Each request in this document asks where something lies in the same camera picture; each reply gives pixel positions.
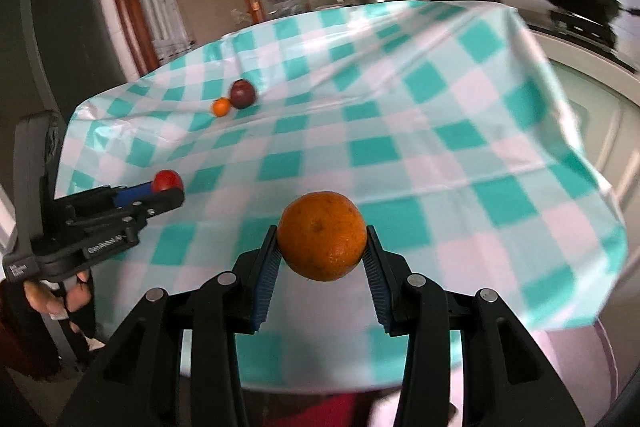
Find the person's left hand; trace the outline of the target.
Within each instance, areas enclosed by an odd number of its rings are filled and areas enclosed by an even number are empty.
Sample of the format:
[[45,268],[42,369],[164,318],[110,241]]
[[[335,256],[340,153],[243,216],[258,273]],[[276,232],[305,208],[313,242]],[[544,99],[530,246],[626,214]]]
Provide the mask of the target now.
[[39,313],[63,315],[73,313],[87,306],[92,299],[89,287],[90,271],[82,271],[76,275],[76,284],[66,291],[65,297],[55,296],[51,289],[41,282],[25,281],[23,283],[25,296],[32,307]]

